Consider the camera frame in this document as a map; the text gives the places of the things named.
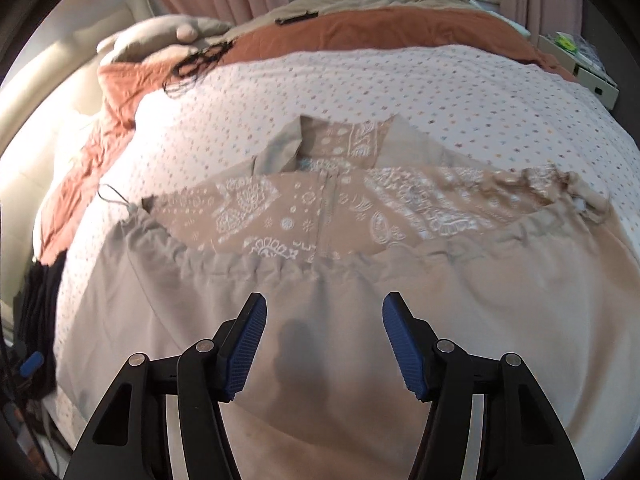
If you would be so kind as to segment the black remote control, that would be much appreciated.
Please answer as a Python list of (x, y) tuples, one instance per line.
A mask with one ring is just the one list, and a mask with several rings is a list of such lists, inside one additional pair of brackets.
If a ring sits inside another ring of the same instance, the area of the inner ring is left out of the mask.
[(300, 23), (303, 21), (308, 21), (308, 20), (312, 20), (313, 18), (318, 18), (319, 13), (318, 12), (310, 12), (307, 11), (303, 14), (297, 14), (294, 16), (290, 16), (289, 18), (276, 18), (274, 20), (274, 24), (278, 25), (278, 26), (286, 26), (286, 25), (291, 25), (291, 24), (295, 24), (295, 23)]

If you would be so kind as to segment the white dotted quilt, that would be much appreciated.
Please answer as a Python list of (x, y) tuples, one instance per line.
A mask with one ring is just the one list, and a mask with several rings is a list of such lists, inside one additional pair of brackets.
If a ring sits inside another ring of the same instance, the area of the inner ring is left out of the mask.
[(100, 180), (67, 253), (54, 348), (62, 351), (115, 203), (181, 190), (261, 151), (300, 115), (379, 122), (399, 115), (450, 150), (502, 170), (553, 164), (577, 172), (639, 238), (639, 151), (580, 84), (465, 46), (297, 52), (215, 67), (157, 90), (137, 110), (129, 144)]

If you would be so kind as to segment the grey plush toy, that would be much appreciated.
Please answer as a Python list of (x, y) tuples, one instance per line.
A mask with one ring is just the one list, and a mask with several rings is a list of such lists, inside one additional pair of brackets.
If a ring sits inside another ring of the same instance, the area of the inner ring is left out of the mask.
[(206, 16), (165, 14), (114, 32), (99, 42), (96, 53), (105, 54), (102, 64), (141, 62), (175, 44), (193, 46), (203, 38), (222, 36), (232, 27), (231, 23)]

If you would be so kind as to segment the cream padded headboard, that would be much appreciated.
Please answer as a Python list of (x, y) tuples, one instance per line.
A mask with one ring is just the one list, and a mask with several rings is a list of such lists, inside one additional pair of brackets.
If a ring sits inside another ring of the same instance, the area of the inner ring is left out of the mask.
[(54, 150), (88, 130), (101, 107), (98, 44), (152, 18), (150, 0), (124, 0), (95, 23), (55, 41), (1, 90), (2, 233), (29, 247), (37, 211), (51, 186)]

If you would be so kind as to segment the beige hooded jacket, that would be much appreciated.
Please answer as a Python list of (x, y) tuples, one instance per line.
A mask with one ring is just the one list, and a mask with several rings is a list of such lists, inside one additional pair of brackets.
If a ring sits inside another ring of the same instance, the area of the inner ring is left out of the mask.
[(376, 168), (336, 179), (273, 174), (219, 183), (278, 193), (309, 221), (267, 210), (238, 247), (193, 247), (136, 211), (96, 241), (76, 238), (61, 286), (58, 384), (81, 415), (134, 352), (174, 356), (267, 301), (247, 389), (227, 416), (247, 479), (397, 479), (424, 408), (410, 399), (383, 328), (399, 292), (439, 335), (495, 358), (520, 354), (589, 479), (639, 427), (639, 254), (613, 204), (552, 167), (483, 174), (465, 165)]

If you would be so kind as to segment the white bedside cabinet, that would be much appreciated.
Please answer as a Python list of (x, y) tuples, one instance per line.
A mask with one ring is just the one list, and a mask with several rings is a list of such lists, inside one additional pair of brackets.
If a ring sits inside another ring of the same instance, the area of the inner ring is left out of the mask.
[(607, 110), (610, 112), (614, 110), (620, 90), (607, 73), (585, 61), (578, 54), (563, 50), (547, 37), (538, 37), (538, 48), (544, 53), (554, 55), (559, 63), (572, 73), (580, 84), (589, 89)]

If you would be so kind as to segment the green yellow item on cabinet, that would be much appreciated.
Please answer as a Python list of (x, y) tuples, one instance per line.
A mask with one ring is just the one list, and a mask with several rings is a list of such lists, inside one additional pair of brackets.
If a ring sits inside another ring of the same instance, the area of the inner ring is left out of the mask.
[(574, 55), (578, 52), (577, 44), (574, 38), (564, 32), (557, 32), (553, 38), (554, 44), (563, 51)]

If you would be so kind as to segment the rust orange blanket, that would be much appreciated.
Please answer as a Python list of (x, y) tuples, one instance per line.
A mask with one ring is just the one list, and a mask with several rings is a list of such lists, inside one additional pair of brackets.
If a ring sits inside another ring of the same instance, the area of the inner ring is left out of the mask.
[(134, 115), (144, 96), (163, 87), (178, 86), (216, 66), (280, 58), (295, 52), (398, 50), (460, 44), (573, 81), (574, 76), (551, 54), (539, 51), (506, 22), (486, 12), (386, 6), (349, 10), (286, 26), (264, 26), (232, 40), (210, 37), (196, 46), (159, 50), (141, 62), (102, 65), (98, 71), (103, 93), (88, 138), (70, 169), (52, 185), (39, 211), (35, 255), (54, 263), (70, 247), (79, 222), (96, 194), (98, 182), (113, 166), (134, 135)]

